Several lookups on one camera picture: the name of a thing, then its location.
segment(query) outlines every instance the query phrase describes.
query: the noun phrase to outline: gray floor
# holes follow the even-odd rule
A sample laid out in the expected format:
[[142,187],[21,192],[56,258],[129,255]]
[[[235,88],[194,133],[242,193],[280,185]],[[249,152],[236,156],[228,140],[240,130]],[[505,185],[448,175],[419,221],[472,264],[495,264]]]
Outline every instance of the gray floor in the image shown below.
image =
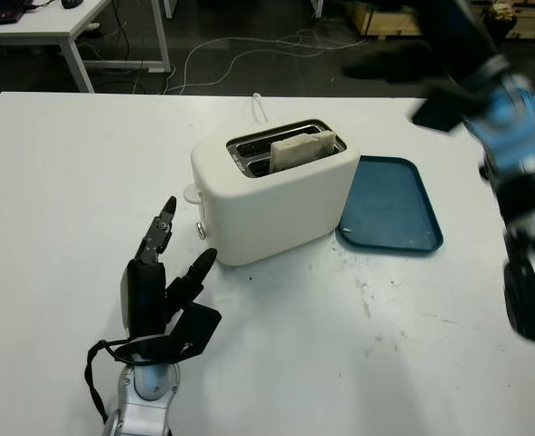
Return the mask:
[[[196,50],[188,63],[187,84],[205,84],[220,79],[235,56],[244,52],[219,84],[194,86],[184,94],[279,96],[380,96],[422,95],[432,79],[410,84],[388,84],[382,79],[355,80],[342,74],[342,66],[362,56],[395,50],[410,41],[365,41],[357,35],[343,16],[342,7],[332,4],[324,18],[312,19],[309,0],[179,0],[175,17],[165,21],[166,38],[175,74],[149,74],[90,70],[96,92],[120,94],[159,94],[184,81],[184,61],[197,45],[215,38],[251,37],[284,39],[289,43],[313,45],[292,47],[277,43],[222,40]],[[121,2],[120,20],[127,33],[130,59],[157,58],[157,45],[150,2]],[[124,39],[115,32],[117,24],[112,7],[98,17],[102,36],[80,39],[79,48],[85,59],[123,58]],[[358,45],[339,50],[320,50],[322,45]],[[535,43],[507,43],[503,50],[516,69],[535,85]],[[413,68],[403,62],[402,69]],[[44,48],[6,47],[0,50],[0,92],[47,91],[76,92],[63,58]]]

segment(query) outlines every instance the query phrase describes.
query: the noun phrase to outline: white table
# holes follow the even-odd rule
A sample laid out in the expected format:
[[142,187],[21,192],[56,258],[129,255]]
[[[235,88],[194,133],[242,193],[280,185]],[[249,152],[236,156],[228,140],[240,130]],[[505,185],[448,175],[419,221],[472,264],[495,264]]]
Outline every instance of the white table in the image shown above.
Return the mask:
[[[365,154],[412,160],[445,242],[390,256],[328,234],[215,265],[200,301],[223,320],[182,364],[174,435],[535,435],[535,345],[505,314],[481,149],[410,124],[415,104],[263,100],[271,118],[329,119]],[[243,97],[0,94],[0,435],[100,433],[84,361],[98,339],[124,337],[122,270],[167,197],[182,200],[193,145],[254,123]],[[179,201],[169,280],[205,248],[196,219]],[[121,369],[96,361],[110,404]]]
[[[44,1],[36,0],[40,5]],[[93,68],[149,68],[170,72],[168,47],[158,0],[152,0],[154,26],[160,47],[161,61],[83,61],[75,39],[108,4],[110,0],[84,0],[79,6],[64,9],[60,0],[27,13],[14,24],[0,25],[0,45],[59,45],[67,65],[81,92],[92,93],[94,88],[86,67]]]

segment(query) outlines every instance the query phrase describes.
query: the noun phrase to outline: blue tray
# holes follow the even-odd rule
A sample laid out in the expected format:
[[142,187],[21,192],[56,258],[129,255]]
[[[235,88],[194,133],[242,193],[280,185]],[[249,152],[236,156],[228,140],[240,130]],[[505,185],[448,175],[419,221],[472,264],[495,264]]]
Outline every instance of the blue tray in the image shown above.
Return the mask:
[[360,247],[429,253],[442,245],[419,171],[397,157],[360,158],[338,230]]

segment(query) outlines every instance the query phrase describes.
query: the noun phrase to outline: toaster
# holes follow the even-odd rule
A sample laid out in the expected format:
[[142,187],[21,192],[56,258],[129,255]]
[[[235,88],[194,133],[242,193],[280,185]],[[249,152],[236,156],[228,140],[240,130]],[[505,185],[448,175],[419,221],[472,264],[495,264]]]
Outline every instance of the toaster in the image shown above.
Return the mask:
[[270,173],[273,142],[324,131],[334,130],[316,119],[273,122],[243,134],[219,134],[194,147],[194,184],[184,190],[184,198],[199,205],[199,236],[218,251],[221,263],[258,261],[338,225],[360,159],[358,148],[336,132],[332,154]]

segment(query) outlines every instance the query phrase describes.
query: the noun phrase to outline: robotic arm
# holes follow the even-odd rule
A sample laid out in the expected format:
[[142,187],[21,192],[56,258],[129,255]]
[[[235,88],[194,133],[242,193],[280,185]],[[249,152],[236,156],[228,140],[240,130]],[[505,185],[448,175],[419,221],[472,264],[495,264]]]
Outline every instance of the robotic arm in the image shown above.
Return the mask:
[[481,141],[481,175],[490,182],[506,225],[507,314],[513,329],[535,342],[535,93],[510,71],[469,2],[402,4],[416,9],[426,41],[456,83],[433,90],[412,121],[443,132],[464,123]]
[[[172,235],[176,199],[155,216],[122,279],[122,313],[129,338],[99,341],[87,354],[85,380],[104,420],[104,436],[169,436],[168,408],[180,385],[178,362],[201,354],[221,314],[193,300],[213,266],[216,250],[208,249],[166,288],[158,256]],[[121,345],[113,350],[111,347]],[[126,364],[118,382],[118,406],[107,413],[94,387],[92,360],[106,349]]]

